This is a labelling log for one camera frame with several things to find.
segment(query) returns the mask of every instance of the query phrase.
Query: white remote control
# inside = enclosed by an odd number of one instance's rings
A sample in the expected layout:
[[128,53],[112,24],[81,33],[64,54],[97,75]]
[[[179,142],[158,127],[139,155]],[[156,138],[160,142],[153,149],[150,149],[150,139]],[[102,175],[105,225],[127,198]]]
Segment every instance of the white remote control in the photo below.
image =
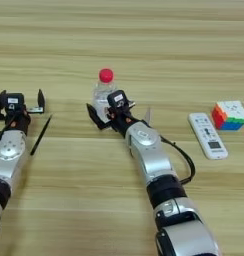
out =
[[207,114],[192,113],[189,115],[189,121],[207,158],[224,159],[228,156],[228,151]]

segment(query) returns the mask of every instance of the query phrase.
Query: black cable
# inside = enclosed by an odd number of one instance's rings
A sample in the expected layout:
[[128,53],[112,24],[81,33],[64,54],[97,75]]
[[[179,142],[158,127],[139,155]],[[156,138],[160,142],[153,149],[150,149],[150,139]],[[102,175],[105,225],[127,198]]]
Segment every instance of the black cable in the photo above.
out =
[[17,118],[18,113],[15,113],[12,118],[10,119],[10,121],[6,124],[6,126],[0,131],[0,140],[4,134],[4,132],[6,131],[6,129],[9,128],[9,126],[12,124],[12,122]]
[[164,138],[162,135],[160,135],[160,137],[161,137],[161,141],[163,143],[169,144],[172,147],[174,147],[177,151],[179,151],[181,153],[181,155],[184,157],[184,159],[187,161],[187,163],[190,167],[190,176],[181,180],[181,184],[185,185],[185,184],[191,182],[191,180],[193,179],[193,177],[196,174],[196,168],[195,168],[195,164],[194,164],[193,160],[190,158],[190,156],[185,151],[183,151],[180,147],[178,147],[175,142],[171,142],[170,140]]

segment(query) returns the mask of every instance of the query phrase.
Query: rubik's cube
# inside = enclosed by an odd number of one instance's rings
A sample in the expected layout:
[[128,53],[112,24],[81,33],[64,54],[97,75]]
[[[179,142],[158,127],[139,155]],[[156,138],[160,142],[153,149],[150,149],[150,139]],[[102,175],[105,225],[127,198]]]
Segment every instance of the rubik's cube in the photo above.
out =
[[244,107],[240,101],[217,102],[212,116],[219,130],[238,130],[244,125]]

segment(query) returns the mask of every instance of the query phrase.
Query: plastic bottle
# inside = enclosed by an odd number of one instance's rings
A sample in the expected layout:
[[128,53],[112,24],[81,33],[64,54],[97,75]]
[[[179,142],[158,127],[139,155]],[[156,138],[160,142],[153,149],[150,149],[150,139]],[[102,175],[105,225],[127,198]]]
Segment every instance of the plastic bottle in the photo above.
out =
[[109,94],[117,90],[113,82],[113,72],[111,69],[102,69],[99,72],[99,81],[94,88],[93,106],[97,111],[98,116],[103,122],[108,122],[107,118],[109,103],[107,97]]

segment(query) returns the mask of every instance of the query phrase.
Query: wood grain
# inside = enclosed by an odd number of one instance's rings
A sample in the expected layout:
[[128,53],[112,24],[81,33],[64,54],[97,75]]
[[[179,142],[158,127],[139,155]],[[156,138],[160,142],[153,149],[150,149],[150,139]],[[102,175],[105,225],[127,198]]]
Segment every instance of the wood grain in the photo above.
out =
[[[152,125],[194,159],[186,190],[225,256],[244,256],[244,128],[221,132],[229,151],[207,160],[188,124],[219,100],[244,103],[244,1],[0,0],[0,91],[38,88],[50,113],[40,147],[2,216],[0,256],[156,255],[156,228],[123,139],[86,113],[98,70],[152,108]],[[165,147],[181,177],[186,166]]]

